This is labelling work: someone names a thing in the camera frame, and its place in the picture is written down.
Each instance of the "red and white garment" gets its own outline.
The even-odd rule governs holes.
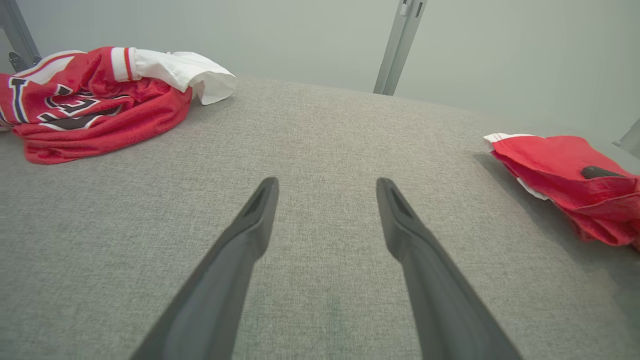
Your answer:
[[[583,240],[632,244],[640,250],[640,176],[577,136],[495,133],[484,141],[529,193],[553,201],[567,214]],[[581,174],[586,167],[622,176],[586,179]]]
[[[164,133],[184,120],[194,93],[211,104],[235,87],[235,76],[195,53],[64,51],[0,74],[0,126],[23,139],[27,160],[63,163]]]

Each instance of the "red cloth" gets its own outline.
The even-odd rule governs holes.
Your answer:
[[[0,74],[0,122],[24,140],[27,160],[55,164],[104,154],[184,120],[191,88],[131,81],[128,49],[113,49],[67,51],[16,75]]]
[[[585,240],[640,249],[640,176],[622,169],[576,136],[517,136],[492,143],[492,154],[566,213]],[[585,179],[588,166],[624,177]]]

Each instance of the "white sleeve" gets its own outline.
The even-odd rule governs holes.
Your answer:
[[[236,89],[236,77],[227,69],[196,53],[160,53],[129,48],[131,72],[137,78],[155,78],[185,91],[193,87],[203,105],[226,99]]]

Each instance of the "gray fabric surface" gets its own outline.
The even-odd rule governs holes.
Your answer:
[[[170,132],[34,165],[0,134],[0,357],[129,356],[260,180],[280,179],[234,354],[419,357],[375,180],[393,179],[528,359],[640,357],[640,256],[581,243],[485,153],[531,131],[382,95],[241,79]],[[541,129],[540,135],[555,130]],[[622,166],[638,161],[608,144]]]

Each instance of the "white wall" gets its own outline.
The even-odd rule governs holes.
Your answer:
[[[13,74],[13,66],[9,62],[9,53],[13,51],[13,47],[9,43],[9,39],[4,33],[4,29],[0,28],[0,73]]]
[[[396,96],[587,128],[640,118],[640,0],[429,0]]]
[[[234,74],[371,92],[397,0],[18,0],[42,56],[194,51]]]

